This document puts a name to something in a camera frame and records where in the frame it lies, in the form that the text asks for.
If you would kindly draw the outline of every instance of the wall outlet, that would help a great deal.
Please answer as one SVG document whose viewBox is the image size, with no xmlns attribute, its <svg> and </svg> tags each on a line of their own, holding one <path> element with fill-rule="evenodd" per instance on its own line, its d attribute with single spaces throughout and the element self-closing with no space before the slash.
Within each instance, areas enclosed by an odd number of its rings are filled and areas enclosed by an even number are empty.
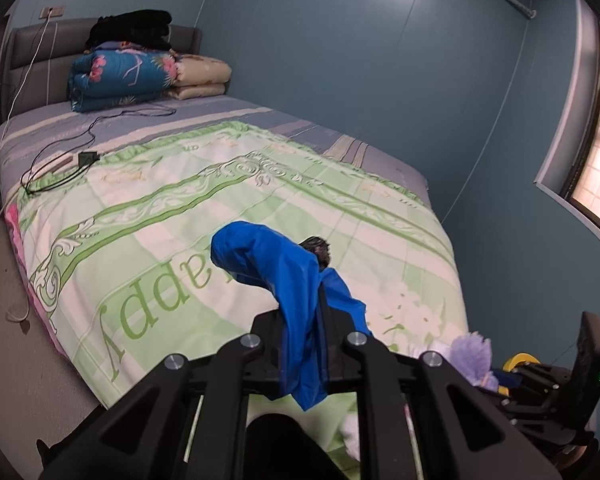
<svg viewBox="0 0 600 480">
<path fill-rule="evenodd" d="M 50 18 L 58 18 L 59 16 L 62 16 L 64 14 L 65 7 L 66 6 L 64 5 L 42 7 L 42 10 L 40 11 L 40 19 L 46 20 L 46 16 L 48 15 L 49 10 L 51 10 L 51 16 L 49 16 Z"/>
</svg>

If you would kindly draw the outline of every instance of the bed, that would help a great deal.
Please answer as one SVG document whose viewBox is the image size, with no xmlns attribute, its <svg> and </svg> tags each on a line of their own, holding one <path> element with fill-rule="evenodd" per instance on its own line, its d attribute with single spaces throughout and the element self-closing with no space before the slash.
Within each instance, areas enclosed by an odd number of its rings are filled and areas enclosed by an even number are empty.
<svg viewBox="0 0 600 480">
<path fill-rule="evenodd" d="M 71 148 L 80 142 L 63 139 L 120 111 L 77 114 L 65 100 L 70 63 L 93 22 L 49 27 L 5 124 L 40 27 L 11 34 L 0 96 L 0 194 L 30 305 L 100 402 L 112 405 L 165 355 L 213 353 L 277 307 L 267 291 L 210 262 L 211 236 L 237 219 L 298 242 L 327 239 L 332 266 L 367 305 L 369 328 L 394 351 L 417 353 L 467 332 L 452 247 L 424 177 L 310 121 L 225 95 L 125 107 L 173 114 L 101 122 L 91 148 L 101 159 L 54 187 L 77 164 L 79 150 Z M 173 27 L 171 42 L 196 54 L 200 37 Z M 53 189 L 27 194 L 22 175 L 59 155 L 32 183 Z M 249 417 L 291 414 L 347 468 L 336 430 L 354 408 L 352 394 L 306 413 L 288 398 L 253 398 Z"/>
</svg>

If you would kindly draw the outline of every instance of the green and white blanket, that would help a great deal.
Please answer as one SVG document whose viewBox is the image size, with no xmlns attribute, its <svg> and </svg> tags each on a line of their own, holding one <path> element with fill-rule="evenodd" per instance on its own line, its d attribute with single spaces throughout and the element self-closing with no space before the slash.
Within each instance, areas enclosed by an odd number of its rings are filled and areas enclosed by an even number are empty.
<svg viewBox="0 0 600 480">
<path fill-rule="evenodd" d="M 106 406 L 165 355 L 216 352 L 277 307 L 266 290 L 210 261 L 212 235 L 238 219 L 298 242 L 325 238 L 331 265 L 366 303 L 369 328 L 394 351 L 450 344 L 467 331 L 452 247 L 430 209 L 396 184 L 249 124 L 127 146 L 71 184 L 32 196 L 20 190 L 16 204 L 30 285 Z M 301 423 L 327 446 L 353 402 L 329 398 Z M 290 399 L 251 408 L 252 416 L 299 415 Z"/>
</svg>

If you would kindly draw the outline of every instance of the blue cloth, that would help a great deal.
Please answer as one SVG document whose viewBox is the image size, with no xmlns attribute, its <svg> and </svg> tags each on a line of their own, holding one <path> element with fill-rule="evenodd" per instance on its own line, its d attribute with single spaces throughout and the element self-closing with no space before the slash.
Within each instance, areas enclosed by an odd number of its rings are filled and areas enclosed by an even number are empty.
<svg viewBox="0 0 600 480">
<path fill-rule="evenodd" d="M 160 97 L 177 75 L 168 52 L 96 49 L 71 66 L 72 110 L 87 112 Z"/>
<path fill-rule="evenodd" d="M 313 253 L 282 234 L 248 222 L 232 222 L 211 240 L 211 260 L 238 282 L 270 290 L 286 323 L 280 397 L 292 394 L 303 410 L 326 397 L 317 356 L 315 311 L 318 286 L 327 302 L 351 314 L 356 330 L 369 334 L 365 304 L 351 297 L 335 269 L 318 269 Z"/>
</svg>

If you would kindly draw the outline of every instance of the beige folded blanket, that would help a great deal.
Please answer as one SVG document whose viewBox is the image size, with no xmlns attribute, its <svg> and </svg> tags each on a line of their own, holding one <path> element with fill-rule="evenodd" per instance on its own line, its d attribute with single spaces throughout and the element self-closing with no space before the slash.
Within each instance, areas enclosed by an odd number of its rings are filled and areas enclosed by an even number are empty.
<svg viewBox="0 0 600 480">
<path fill-rule="evenodd" d="M 231 68 L 224 61 L 195 54 L 181 54 L 176 69 L 178 76 L 173 86 L 226 83 L 231 77 Z"/>
<path fill-rule="evenodd" d="M 209 97 L 224 94 L 224 85 L 172 86 L 166 91 L 166 94 L 179 101 L 192 97 Z"/>
</svg>

